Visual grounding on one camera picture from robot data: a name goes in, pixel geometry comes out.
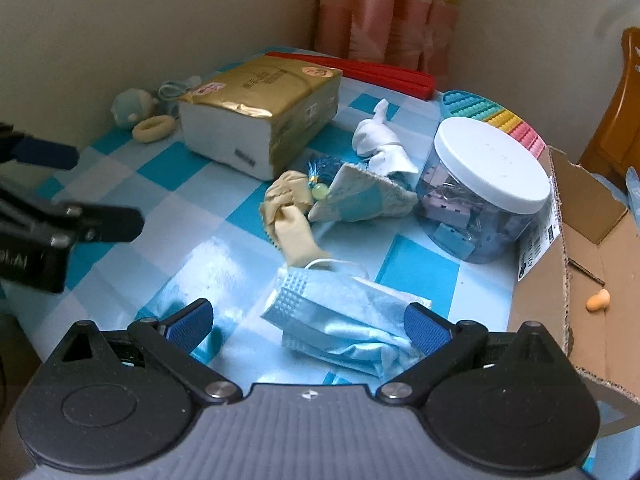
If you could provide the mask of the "blue round plush toy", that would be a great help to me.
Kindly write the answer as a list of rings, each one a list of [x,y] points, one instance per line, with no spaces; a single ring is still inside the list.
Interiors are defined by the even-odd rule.
[[[131,130],[142,120],[153,116],[156,99],[142,89],[128,89],[114,99],[111,113],[118,128]]]

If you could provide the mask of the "cream hair scrunchie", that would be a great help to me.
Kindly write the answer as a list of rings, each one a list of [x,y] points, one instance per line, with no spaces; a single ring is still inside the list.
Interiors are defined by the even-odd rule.
[[[175,131],[176,120],[169,115],[160,115],[142,120],[132,129],[132,138],[139,143],[163,140]]]

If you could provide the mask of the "orange small toy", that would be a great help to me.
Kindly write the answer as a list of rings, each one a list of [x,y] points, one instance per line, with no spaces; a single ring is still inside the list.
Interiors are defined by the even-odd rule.
[[[611,294],[605,288],[602,288],[587,299],[585,307],[589,312],[598,312],[606,310],[610,304]]]

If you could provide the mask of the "blue patterned cloth pouch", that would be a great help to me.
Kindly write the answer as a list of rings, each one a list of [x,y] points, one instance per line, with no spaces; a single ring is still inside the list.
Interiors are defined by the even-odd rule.
[[[405,217],[418,202],[416,192],[352,164],[337,171],[328,194],[307,214],[311,222],[358,222]]]

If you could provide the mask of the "blue tassel ball charm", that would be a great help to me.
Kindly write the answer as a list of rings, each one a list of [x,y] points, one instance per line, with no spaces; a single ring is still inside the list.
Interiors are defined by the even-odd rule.
[[[324,200],[344,162],[332,156],[314,156],[307,162],[307,182],[315,202]]]

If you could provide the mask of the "blue checkered tablecloth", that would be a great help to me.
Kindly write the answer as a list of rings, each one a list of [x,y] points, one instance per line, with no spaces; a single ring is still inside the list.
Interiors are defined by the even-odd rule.
[[[286,350],[280,330],[262,318],[283,266],[258,214],[266,188],[192,153],[180,136],[142,145],[111,130],[81,153],[74,170],[44,182],[39,194],[136,207],[145,218],[142,234],[130,244],[77,246],[58,295],[4,284],[2,310],[17,317],[46,358],[78,320],[121,330],[203,297],[214,307],[215,326],[196,357],[239,386],[358,382],[356,373]],[[342,272],[430,300],[450,321],[469,318],[491,330],[508,324],[512,254],[479,265],[457,260],[435,246],[413,216],[318,224],[314,237]]]

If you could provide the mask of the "cardboard box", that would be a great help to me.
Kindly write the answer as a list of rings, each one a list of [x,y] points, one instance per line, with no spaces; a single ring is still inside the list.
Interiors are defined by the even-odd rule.
[[[552,184],[544,225],[553,240],[524,243],[509,330],[538,321],[566,353],[605,412],[599,434],[639,423],[639,230],[634,216],[587,170],[549,146],[539,157]],[[606,310],[586,301],[605,288]]]

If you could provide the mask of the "clear jar white lid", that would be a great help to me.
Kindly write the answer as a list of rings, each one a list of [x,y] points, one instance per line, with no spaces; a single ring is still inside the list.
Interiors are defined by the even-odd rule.
[[[416,186],[416,215],[444,252],[488,263],[518,240],[550,193],[544,167],[512,136],[449,117],[437,128]]]

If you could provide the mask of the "gold tissue pack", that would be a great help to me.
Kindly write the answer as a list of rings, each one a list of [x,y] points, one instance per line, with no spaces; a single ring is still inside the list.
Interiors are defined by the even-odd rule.
[[[342,72],[262,55],[178,99],[186,146],[261,181],[275,179],[337,113]]]

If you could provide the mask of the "rainbow pop-it toy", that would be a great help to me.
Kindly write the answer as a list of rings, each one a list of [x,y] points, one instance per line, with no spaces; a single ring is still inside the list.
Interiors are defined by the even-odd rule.
[[[536,158],[539,158],[546,148],[542,137],[528,122],[484,96],[462,90],[450,90],[440,96],[439,102],[443,118],[464,117],[486,122],[518,141]]]

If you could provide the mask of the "wooden headboard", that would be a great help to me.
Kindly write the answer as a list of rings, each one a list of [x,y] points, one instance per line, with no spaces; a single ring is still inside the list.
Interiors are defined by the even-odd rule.
[[[607,178],[619,188],[627,170],[639,171],[639,29],[623,31],[623,73],[596,133],[580,156],[588,171]]]

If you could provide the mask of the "red folded fan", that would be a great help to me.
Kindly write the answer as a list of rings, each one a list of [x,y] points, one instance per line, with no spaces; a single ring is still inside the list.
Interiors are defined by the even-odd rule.
[[[374,84],[387,90],[393,90],[413,96],[420,100],[430,100],[436,90],[435,78],[427,73],[408,70],[386,64],[378,64],[356,60],[343,60],[329,56],[270,51],[268,55],[275,58],[303,61],[323,67],[340,70],[343,76],[366,84]]]

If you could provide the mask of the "pink curtain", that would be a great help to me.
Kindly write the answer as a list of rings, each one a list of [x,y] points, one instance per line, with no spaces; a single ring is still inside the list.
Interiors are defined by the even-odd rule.
[[[319,0],[314,50],[427,73],[447,87],[460,0]]]

